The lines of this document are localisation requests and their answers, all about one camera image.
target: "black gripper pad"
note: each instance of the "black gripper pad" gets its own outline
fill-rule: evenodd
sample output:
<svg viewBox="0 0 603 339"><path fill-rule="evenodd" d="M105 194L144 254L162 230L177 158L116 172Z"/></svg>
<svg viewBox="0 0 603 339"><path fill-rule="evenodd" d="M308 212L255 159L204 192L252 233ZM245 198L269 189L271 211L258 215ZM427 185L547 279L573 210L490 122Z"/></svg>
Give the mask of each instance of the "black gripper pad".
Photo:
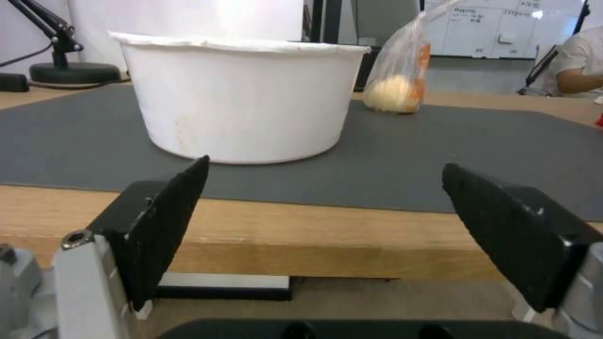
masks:
<svg viewBox="0 0 603 339"><path fill-rule="evenodd" d="M560 304L589 245L603 241L538 189L453 163L444 167L442 181L471 236L538 312Z"/></svg>
<svg viewBox="0 0 603 339"><path fill-rule="evenodd" d="M188 228L208 171L205 156L169 182L135 182L88 226L108 240L135 310L155 295Z"/></svg>

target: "chair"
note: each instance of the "chair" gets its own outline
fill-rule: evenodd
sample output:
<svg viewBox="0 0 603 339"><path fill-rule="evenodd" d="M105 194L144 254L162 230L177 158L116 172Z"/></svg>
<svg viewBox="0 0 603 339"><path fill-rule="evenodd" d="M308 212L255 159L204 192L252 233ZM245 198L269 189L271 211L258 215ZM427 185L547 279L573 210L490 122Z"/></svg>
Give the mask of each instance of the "chair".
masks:
<svg viewBox="0 0 603 339"><path fill-rule="evenodd" d="M551 93L542 89L544 84L541 75L548 69L553 59L557 56L557 48L558 45L538 45L538 47L536 47L534 67L532 67L526 77L525 86L518 90L517 94L526 95L529 92L552 97Z"/></svg>

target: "whiteboard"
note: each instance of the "whiteboard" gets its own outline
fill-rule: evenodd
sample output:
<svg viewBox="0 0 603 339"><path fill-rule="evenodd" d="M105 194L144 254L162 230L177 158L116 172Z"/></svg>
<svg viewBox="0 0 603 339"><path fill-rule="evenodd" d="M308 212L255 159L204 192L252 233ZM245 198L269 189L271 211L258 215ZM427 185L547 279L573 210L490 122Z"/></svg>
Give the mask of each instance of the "whiteboard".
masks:
<svg viewBox="0 0 603 339"><path fill-rule="evenodd" d="M441 0L425 0L425 10ZM583 0L461 0L427 27L432 55L534 58L537 45L565 42Z"/></svg>

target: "white bowl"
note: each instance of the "white bowl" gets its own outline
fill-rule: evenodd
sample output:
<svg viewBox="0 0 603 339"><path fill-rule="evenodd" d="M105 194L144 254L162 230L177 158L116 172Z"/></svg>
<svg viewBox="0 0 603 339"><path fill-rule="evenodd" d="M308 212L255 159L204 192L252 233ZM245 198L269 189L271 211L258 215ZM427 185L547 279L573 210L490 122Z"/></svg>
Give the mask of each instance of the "white bowl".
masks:
<svg viewBox="0 0 603 339"><path fill-rule="evenodd" d="M334 146L365 46L109 34L151 140L221 163L302 159Z"/></svg>

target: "black cable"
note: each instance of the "black cable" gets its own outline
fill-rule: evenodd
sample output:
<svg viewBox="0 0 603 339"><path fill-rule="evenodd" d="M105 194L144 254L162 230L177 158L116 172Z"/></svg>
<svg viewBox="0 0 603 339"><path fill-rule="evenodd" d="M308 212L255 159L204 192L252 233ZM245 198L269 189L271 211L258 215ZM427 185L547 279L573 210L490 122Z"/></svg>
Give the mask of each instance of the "black cable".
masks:
<svg viewBox="0 0 603 339"><path fill-rule="evenodd" d="M62 86L62 85L56 85L56 84L30 82L30 86L31 87L39 87L39 88L47 88L47 89L79 90L79 89L93 89L93 88L103 87L108 84L125 83L128 81L130 81L130 78L125 78L122 80L115 80L115 81L105 81L103 83L87 84L87 85L82 85L82 86Z"/></svg>
<svg viewBox="0 0 603 339"><path fill-rule="evenodd" d="M42 54L42 53L46 52L47 50L50 49L50 47L52 47L52 42L50 43L50 45L44 47L43 49L40 49L37 52L33 52L31 54L23 55L22 57L18 57L18 58L15 58L13 60L9 60L9 61L5 61L3 63L0 63L0 68L4 67L4 66L12 65L13 63L16 63L16 62L19 62L19 61L22 61L22 60L25 60L25 59L28 59L28 58L31 58L31 57L35 57L38 54Z"/></svg>

